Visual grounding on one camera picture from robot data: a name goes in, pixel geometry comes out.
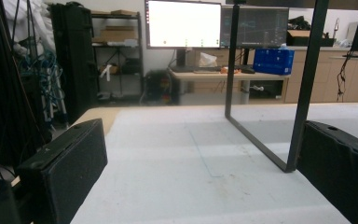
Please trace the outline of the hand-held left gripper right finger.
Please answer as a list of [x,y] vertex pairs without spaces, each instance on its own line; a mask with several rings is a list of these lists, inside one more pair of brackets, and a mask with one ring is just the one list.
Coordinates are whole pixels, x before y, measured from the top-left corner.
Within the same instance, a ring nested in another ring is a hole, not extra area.
[[357,137],[307,121],[297,169],[351,224],[358,224]]

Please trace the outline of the wooden cabinet counter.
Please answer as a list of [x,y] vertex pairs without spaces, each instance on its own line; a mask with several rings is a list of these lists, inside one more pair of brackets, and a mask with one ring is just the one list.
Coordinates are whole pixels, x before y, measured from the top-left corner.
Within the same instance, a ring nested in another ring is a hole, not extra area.
[[[306,59],[306,47],[292,47],[295,51],[292,73],[284,84],[284,101],[298,101]],[[310,101],[312,103],[358,102],[358,59],[350,59],[345,67],[345,83],[338,85],[337,76],[345,62],[346,49],[321,48]]]

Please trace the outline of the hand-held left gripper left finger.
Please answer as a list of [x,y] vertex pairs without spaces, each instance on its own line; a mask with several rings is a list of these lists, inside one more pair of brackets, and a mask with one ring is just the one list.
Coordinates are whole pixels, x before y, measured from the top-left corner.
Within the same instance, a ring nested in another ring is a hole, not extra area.
[[103,121],[71,127],[18,168],[34,224],[70,224],[107,165]]

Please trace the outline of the white cloth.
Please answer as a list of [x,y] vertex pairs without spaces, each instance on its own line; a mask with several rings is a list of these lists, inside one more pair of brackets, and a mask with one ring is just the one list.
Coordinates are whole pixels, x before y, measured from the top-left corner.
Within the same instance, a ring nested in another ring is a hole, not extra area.
[[36,39],[38,53],[45,49],[56,52],[51,17],[43,0],[3,0],[3,4],[16,53],[24,56],[29,51],[21,41],[30,36]]

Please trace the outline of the black metal frame stand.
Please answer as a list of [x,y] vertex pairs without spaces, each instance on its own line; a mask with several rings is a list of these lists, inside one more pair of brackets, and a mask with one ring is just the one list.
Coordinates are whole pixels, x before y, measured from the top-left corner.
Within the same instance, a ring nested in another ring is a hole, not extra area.
[[[283,172],[291,173],[296,169],[297,159],[300,153],[300,140],[303,125],[307,119],[310,97],[312,93],[317,63],[322,43],[322,35],[330,0],[228,0],[232,5],[230,46],[227,74],[227,93],[225,102],[225,117],[248,140],[250,140],[264,155],[266,155]],[[257,7],[313,7],[310,37],[307,45],[304,63],[303,77],[296,106],[296,116],[287,161],[280,159],[273,151],[265,146],[243,125],[231,116],[232,86],[234,79],[235,50],[237,46],[238,23],[240,6],[250,5]]]

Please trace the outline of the cardboard box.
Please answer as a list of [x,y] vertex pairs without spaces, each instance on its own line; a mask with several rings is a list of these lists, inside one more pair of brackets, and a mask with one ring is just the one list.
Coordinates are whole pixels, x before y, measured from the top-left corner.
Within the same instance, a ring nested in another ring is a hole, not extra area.
[[106,26],[99,35],[92,38],[92,41],[96,43],[124,42],[137,38],[137,31],[133,26]]

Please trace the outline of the blue plastic crate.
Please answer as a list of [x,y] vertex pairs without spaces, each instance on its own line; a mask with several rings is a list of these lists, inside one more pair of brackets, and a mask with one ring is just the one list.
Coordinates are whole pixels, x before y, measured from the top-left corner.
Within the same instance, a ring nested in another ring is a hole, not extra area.
[[291,49],[257,49],[253,69],[259,73],[290,75],[294,56]]

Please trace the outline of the black metal shelf rack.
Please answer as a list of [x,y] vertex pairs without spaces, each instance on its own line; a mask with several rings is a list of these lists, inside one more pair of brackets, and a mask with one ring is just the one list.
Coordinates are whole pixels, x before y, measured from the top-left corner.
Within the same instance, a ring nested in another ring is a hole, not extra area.
[[92,38],[106,26],[133,26],[137,39],[124,42],[92,41],[100,73],[98,92],[101,100],[137,101],[144,90],[142,21],[139,12],[128,10],[92,11]]

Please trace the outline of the dark monitor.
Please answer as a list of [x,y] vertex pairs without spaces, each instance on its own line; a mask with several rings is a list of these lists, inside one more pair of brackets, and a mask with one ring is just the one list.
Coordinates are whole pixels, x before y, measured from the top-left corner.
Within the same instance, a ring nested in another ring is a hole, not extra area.
[[286,43],[287,7],[240,7],[236,47],[275,49]]

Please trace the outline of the bright white monitor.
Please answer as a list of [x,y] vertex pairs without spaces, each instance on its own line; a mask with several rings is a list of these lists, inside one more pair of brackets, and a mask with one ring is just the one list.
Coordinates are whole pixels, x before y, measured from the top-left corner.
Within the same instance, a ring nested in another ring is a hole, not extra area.
[[194,1],[145,0],[149,49],[219,48],[221,5]]

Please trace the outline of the wooden desk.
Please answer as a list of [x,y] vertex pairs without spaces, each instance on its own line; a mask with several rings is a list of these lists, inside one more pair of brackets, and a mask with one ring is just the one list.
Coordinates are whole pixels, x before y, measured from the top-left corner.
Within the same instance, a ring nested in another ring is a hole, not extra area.
[[289,76],[237,73],[229,87],[227,74],[177,73],[172,70],[169,70],[169,74],[179,82],[179,105],[223,105],[229,91],[232,91],[234,105],[246,105],[250,102],[251,90],[266,91],[262,85],[256,85],[256,82],[278,81],[285,85],[289,79]]

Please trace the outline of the tall black case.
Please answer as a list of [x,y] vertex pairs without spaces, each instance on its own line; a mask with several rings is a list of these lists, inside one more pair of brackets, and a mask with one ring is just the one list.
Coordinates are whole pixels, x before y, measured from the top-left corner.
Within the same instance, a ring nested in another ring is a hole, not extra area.
[[90,10],[76,3],[50,6],[57,60],[70,123],[97,105],[97,66],[91,45]]

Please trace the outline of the black backpack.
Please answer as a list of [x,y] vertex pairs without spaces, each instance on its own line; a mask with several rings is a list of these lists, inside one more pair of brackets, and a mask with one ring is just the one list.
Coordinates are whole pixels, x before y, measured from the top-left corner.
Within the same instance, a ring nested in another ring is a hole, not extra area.
[[178,105],[179,81],[167,70],[150,70],[145,76],[143,101],[148,105]]

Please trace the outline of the clear plastic bag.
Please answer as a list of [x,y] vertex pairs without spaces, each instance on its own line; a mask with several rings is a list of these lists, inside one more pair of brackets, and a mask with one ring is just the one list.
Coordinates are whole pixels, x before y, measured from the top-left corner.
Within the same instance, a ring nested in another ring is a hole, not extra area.
[[215,67],[217,66],[217,57],[208,53],[202,52],[200,54],[199,66],[200,67]]

